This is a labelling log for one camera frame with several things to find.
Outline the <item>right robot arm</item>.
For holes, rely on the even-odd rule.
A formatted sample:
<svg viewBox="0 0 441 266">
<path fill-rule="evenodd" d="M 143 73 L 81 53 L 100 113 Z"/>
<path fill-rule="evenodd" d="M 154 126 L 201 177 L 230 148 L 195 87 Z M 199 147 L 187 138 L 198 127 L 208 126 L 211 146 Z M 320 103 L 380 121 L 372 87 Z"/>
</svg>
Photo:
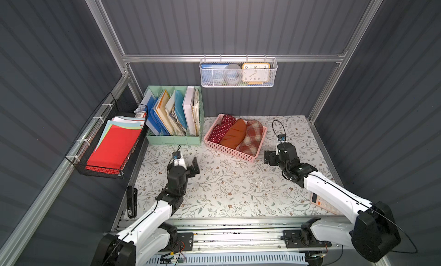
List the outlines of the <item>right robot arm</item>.
<svg viewBox="0 0 441 266">
<path fill-rule="evenodd" d="M 400 244 L 399 227 L 387 204 L 361 198 L 314 166 L 300 162 L 292 144 L 280 142 L 275 151 L 265 151 L 264 162 L 279 167 L 284 179 L 323 198 L 349 221 L 341 224 L 319 217 L 308 220 L 301 225 L 297 237 L 303 245 L 331 242 L 352 246 L 364 259 L 376 263 Z"/>
</svg>

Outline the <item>red plaid skirt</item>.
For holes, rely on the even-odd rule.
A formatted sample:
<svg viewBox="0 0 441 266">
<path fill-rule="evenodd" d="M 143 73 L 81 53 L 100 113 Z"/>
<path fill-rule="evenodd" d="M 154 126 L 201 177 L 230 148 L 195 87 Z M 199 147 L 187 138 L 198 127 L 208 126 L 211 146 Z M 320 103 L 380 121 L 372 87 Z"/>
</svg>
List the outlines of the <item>red plaid skirt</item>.
<svg viewBox="0 0 441 266">
<path fill-rule="evenodd" d="M 236 148 L 237 151 L 255 157 L 262 141 L 263 125 L 256 120 L 248 121 L 244 140 Z"/>
</svg>

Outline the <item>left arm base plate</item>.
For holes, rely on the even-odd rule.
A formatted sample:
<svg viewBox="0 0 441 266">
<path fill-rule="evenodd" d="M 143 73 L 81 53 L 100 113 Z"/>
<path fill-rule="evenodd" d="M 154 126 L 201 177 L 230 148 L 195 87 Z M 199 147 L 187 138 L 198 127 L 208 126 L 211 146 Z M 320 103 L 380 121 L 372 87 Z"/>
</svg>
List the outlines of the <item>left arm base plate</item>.
<svg viewBox="0 0 441 266">
<path fill-rule="evenodd" d="M 147 241 L 147 250 L 157 252 L 191 251 L 194 244 L 193 233 L 168 233 L 158 229 Z"/>
</svg>

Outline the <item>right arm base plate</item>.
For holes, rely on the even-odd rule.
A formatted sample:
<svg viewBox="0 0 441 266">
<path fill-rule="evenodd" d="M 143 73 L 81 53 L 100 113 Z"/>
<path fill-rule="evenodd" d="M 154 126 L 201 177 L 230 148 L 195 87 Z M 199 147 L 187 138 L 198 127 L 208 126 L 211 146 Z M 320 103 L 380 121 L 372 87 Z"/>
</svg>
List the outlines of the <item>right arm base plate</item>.
<svg viewBox="0 0 441 266">
<path fill-rule="evenodd" d="M 302 230 L 284 230 L 280 239 L 286 248 L 327 248 L 333 246 L 330 241 L 319 241 L 313 235 L 304 237 Z"/>
</svg>

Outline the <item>red polka dot skirt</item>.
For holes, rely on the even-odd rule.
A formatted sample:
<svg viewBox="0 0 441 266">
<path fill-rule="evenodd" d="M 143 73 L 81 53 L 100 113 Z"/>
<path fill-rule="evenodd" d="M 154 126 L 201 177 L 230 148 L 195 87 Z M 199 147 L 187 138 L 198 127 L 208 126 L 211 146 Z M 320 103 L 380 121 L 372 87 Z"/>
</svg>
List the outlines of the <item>red polka dot skirt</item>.
<svg viewBox="0 0 441 266">
<path fill-rule="evenodd" d="M 235 122 L 236 118 L 234 116 L 224 115 L 221 122 L 212 129 L 208 141 L 219 144 Z"/>
</svg>

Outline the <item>rust brown skirt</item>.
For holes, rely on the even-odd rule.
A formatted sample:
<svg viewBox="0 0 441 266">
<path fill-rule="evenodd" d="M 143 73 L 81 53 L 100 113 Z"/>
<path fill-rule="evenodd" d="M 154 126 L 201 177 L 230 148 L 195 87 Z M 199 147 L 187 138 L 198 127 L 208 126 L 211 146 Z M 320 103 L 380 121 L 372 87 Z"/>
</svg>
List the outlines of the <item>rust brown skirt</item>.
<svg viewBox="0 0 441 266">
<path fill-rule="evenodd" d="M 219 144 L 227 148 L 236 149 L 242 143 L 245 136 L 246 122 L 243 119 L 238 119 L 230 127 Z"/>
</svg>

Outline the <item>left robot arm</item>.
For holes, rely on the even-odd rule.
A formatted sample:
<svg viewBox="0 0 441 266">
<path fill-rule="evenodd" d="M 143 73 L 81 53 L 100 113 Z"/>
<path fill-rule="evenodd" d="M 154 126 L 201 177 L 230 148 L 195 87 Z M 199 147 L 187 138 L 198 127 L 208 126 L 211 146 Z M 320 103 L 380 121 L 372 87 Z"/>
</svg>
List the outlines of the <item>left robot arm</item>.
<svg viewBox="0 0 441 266">
<path fill-rule="evenodd" d="M 138 220 L 116 235 L 103 236 L 92 259 L 92 266 L 142 266 L 162 250 L 180 253 L 185 243 L 179 239 L 177 227 L 168 224 L 181 207 L 188 180 L 200 173 L 198 161 L 186 166 L 180 152 L 173 153 L 167 166 L 165 188 L 156 202 Z"/>
</svg>

